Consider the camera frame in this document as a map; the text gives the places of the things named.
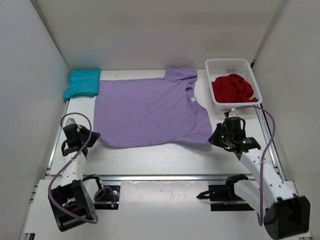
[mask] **teal folded cloth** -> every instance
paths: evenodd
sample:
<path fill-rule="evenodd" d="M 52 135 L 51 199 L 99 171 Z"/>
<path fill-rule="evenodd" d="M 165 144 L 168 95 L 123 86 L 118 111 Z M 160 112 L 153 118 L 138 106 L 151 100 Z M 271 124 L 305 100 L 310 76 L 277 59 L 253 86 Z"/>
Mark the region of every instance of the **teal folded cloth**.
<path fill-rule="evenodd" d="M 64 100 L 79 96 L 92 98 L 98 95 L 100 72 L 100 69 L 72 70 L 69 88 L 64 94 Z"/>

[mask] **wire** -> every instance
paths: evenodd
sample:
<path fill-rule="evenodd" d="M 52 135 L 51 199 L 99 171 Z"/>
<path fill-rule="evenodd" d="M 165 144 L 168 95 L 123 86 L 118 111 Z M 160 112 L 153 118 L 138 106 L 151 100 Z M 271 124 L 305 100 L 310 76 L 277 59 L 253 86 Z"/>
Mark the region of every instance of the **wire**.
<path fill-rule="evenodd" d="M 96 197 L 95 197 L 95 198 L 94 198 L 94 200 L 96 200 L 96 201 L 101 200 L 101 199 L 105 196 L 105 193 L 106 193 L 106 191 L 105 191 L 105 190 L 103 190 L 103 194 L 102 194 L 102 196 L 101 196 L 100 198 L 98 198 L 98 199 L 96 199 Z"/>
<path fill-rule="evenodd" d="M 52 180 L 51 180 L 50 183 L 49 183 L 49 187 L 48 187 L 48 197 L 49 197 L 51 203 L 52 203 L 55 207 L 57 207 L 59 210 L 61 210 L 61 211 L 64 212 L 65 214 L 69 215 L 70 217 L 73 217 L 73 218 L 78 219 L 78 220 L 80 220 L 80 221 L 82 221 L 82 222 L 85 222 L 85 223 L 97 224 L 97 223 L 99 222 L 99 218 L 98 218 L 97 215 L 96 215 L 95 220 L 89 220 L 89 219 L 87 219 L 87 218 L 85 218 L 85 217 L 78 216 L 78 215 L 74 214 L 73 212 L 66 210 L 63 206 L 61 206 L 59 203 L 57 203 L 57 201 L 54 199 L 54 197 L 52 196 L 52 193 L 51 193 L 51 188 L 52 188 L 52 185 L 54 184 L 54 181 L 59 177 L 59 175 L 60 175 L 64 170 L 67 169 L 67 167 L 71 164 L 71 162 L 77 158 L 77 156 L 82 152 L 82 150 L 85 149 L 85 147 L 88 145 L 88 143 L 89 143 L 89 141 L 90 141 L 90 138 L 91 138 L 91 135 L 92 135 L 92 124 L 91 124 L 89 118 L 88 118 L 86 115 L 84 115 L 84 114 L 82 114 L 82 113 L 79 113 L 79 112 L 71 112 L 71 113 L 68 113 L 68 114 L 64 115 L 64 116 L 61 118 L 61 120 L 60 120 L 60 126 L 62 127 L 63 121 L 64 121 L 64 119 L 65 119 L 67 116 L 69 116 L 69 115 L 74 115 L 74 114 L 75 114 L 75 115 L 80 115 L 80 116 L 84 117 L 84 118 L 88 121 L 88 123 L 89 123 L 89 136 L 88 136 L 88 139 L 85 141 L 85 143 L 82 145 L 82 147 L 81 147 L 81 148 L 76 152 L 76 154 L 70 159 L 70 161 L 68 161 L 68 162 L 63 166 L 63 168 L 61 168 L 60 171 L 58 171 L 57 174 L 52 178 Z"/>
<path fill-rule="evenodd" d="M 269 111 L 267 111 L 259 106 L 254 106 L 254 105 L 239 106 L 239 107 L 236 107 L 235 109 L 244 109 L 244 108 L 259 109 L 259 110 L 263 111 L 264 113 L 268 114 L 269 117 L 271 118 L 271 121 L 272 121 L 271 137 L 262 152 L 261 161 L 260 161 L 260 214 L 257 213 L 257 216 L 258 216 L 259 226 L 262 226 L 263 222 L 264 222 L 264 162 L 265 162 L 265 155 L 267 153 L 267 150 L 270 147 L 271 143 L 273 142 L 275 134 L 276 134 L 276 122 L 275 122 L 274 117 L 272 116 L 272 114 Z"/>
<path fill-rule="evenodd" d="M 99 193 L 101 193 L 101 192 L 104 191 L 105 189 L 109 190 L 109 192 L 111 193 L 111 203 L 113 202 L 114 205 L 116 205 L 116 203 L 117 203 L 116 195 L 115 195 L 114 191 L 112 190 L 112 188 L 109 187 L 109 186 L 104 186 L 103 188 L 100 188 L 100 189 L 95 193 L 94 198 L 96 198 L 96 197 L 99 195 Z"/>

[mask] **basket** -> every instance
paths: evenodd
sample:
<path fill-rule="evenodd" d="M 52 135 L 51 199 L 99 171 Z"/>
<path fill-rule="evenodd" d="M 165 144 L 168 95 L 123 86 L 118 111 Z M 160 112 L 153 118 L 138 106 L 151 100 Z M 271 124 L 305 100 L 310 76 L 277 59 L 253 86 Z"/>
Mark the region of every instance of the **basket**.
<path fill-rule="evenodd" d="M 255 79 L 254 73 L 250 67 L 249 62 L 243 58 L 213 58 L 205 61 L 206 73 L 208 75 L 210 92 L 214 104 L 215 110 L 218 112 L 227 112 L 231 109 L 240 106 L 250 106 L 259 105 L 262 103 L 262 96 Z M 257 98 L 257 102 L 233 102 L 233 103 L 221 103 L 217 102 L 215 94 L 212 88 L 212 82 L 216 78 L 221 76 L 228 76 L 230 74 L 238 74 L 243 77 L 249 84 L 251 84 L 253 89 L 253 97 Z"/>

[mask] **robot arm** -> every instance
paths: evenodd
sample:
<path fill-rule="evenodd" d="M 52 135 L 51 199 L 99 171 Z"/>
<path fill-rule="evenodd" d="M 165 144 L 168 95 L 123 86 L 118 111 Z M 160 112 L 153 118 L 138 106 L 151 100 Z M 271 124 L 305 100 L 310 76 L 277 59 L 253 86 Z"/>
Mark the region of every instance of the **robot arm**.
<path fill-rule="evenodd" d="M 100 134 L 92 132 L 87 147 L 73 159 L 88 139 L 89 130 L 84 126 L 77 125 L 73 118 L 69 118 L 65 123 L 63 132 L 66 141 L 63 142 L 61 150 L 64 156 L 64 164 L 69 163 L 69 165 L 62 173 L 58 186 L 51 189 L 52 197 L 65 210 L 90 221 L 96 220 L 97 215 L 93 201 L 95 193 L 103 185 L 97 175 L 83 178 L 83 171 L 87 162 L 87 148 L 91 148 L 95 144 Z M 76 219 L 59 209 L 50 198 L 49 201 L 61 232 L 85 223 L 83 220 Z"/>
<path fill-rule="evenodd" d="M 236 116 L 229 117 L 227 113 L 224 122 L 217 124 L 209 142 L 235 153 L 258 185 L 263 184 L 263 205 L 260 203 L 261 191 L 243 174 L 227 178 L 225 189 L 228 196 L 243 199 L 258 214 L 263 206 L 264 227 L 273 239 L 306 233 L 309 230 L 310 202 L 305 196 L 297 196 L 297 193 L 281 180 L 271 162 L 264 159 L 261 172 L 260 158 L 263 151 L 253 137 L 246 137 L 245 127 L 245 120 Z"/>

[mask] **white wall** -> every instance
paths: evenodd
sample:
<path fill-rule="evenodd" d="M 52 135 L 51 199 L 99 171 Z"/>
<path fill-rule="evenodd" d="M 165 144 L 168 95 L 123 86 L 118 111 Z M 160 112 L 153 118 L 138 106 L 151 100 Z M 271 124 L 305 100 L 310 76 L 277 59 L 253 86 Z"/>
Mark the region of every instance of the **white wall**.
<path fill-rule="evenodd" d="M 263 106 L 276 121 L 285 176 L 311 202 L 320 239 L 320 1 L 290 0 L 254 65 Z"/>
<path fill-rule="evenodd" d="M 63 113 L 69 69 L 29 0 L 0 6 L 0 239 L 19 239 Z"/>
<path fill-rule="evenodd" d="M 35 0 L 70 68 L 251 62 L 279 0 Z"/>

